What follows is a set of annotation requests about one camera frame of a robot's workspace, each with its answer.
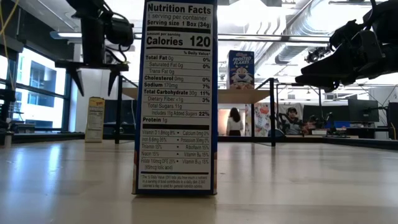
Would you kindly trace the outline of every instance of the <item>woman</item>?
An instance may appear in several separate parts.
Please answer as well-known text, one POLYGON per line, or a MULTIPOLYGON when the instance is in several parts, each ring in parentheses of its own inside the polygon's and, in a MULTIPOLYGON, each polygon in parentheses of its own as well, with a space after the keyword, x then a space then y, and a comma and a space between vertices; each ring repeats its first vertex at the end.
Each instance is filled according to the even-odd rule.
POLYGON ((241 136, 243 130, 243 122, 238 109, 232 108, 229 112, 228 123, 226 125, 226 134, 228 136, 241 136))

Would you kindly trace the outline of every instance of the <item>nutrition facts label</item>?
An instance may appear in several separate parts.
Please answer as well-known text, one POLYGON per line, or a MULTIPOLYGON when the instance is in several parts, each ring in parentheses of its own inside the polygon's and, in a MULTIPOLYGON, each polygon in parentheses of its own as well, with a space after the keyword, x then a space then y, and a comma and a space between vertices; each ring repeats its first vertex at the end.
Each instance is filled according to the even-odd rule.
POLYGON ((214 6, 146 4, 137 187, 210 190, 214 6))

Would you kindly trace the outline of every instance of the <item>ceiling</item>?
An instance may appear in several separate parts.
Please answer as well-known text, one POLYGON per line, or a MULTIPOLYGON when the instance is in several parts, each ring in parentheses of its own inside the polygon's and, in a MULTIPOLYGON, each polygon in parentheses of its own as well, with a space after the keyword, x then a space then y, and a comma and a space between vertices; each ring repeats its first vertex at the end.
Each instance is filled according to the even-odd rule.
MULTIPOLYGON (((346 21, 361 18, 370 6, 352 4, 331 4, 330 0, 283 0, 282 7, 268 7, 267 0, 219 0, 219 34, 285 34, 285 35, 330 35, 346 21)), ((135 25, 135 32, 141 32, 144 0, 107 0, 111 9, 126 16, 135 25)), ((75 12, 66 0, 20 0, 22 8, 60 32, 78 32, 80 23, 72 19, 75 12)), ((136 41, 135 52, 129 57, 131 65, 139 65, 141 41, 136 41)), ((270 42, 218 42, 219 85, 224 88, 225 62, 230 50, 255 52, 256 82, 269 77, 280 82, 292 83, 306 66, 304 57, 314 44, 285 44, 270 42)), ((131 79, 138 77, 137 66, 133 66, 131 79)), ((388 82, 387 78, 361 80, 367 83, 388 82)))

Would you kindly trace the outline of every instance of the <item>computer monitor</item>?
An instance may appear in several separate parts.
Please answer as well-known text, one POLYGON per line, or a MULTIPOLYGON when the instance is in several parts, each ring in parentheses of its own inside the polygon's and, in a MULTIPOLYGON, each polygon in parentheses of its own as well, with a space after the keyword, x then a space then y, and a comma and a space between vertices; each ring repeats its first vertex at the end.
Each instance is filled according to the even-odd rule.
MULTIPOLYGON (((303 120, 308 121, 312 115, 317 118, 320 117, 320 106, 305 105, 303 110, 303 120)), ((335 121, 349 121, 348 106, 322 106, 323 118, 326 118, 329 113, 333 114, 335 121)))
MULTIPOLYGON (((118 106, 117 100, 105 101, 105 115, 104 123, 116 124, 116 108, 118 106)), ((136 100, 122 100, 121 122, 124 124, 134 124, 134 118, 137 116, 137 101, 136 100)))
POLYGON ((348 100, 351 122, 379 122, 379 105, 374 100, 348 100))

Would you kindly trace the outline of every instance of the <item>cereal box in background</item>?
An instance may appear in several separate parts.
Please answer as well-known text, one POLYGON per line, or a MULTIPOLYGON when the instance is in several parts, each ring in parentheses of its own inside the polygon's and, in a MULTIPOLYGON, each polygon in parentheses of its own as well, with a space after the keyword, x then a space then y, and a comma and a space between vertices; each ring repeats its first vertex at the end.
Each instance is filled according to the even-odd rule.
POLYGON ((254 52, 230 50, 227 89, 254 89, 254 52))

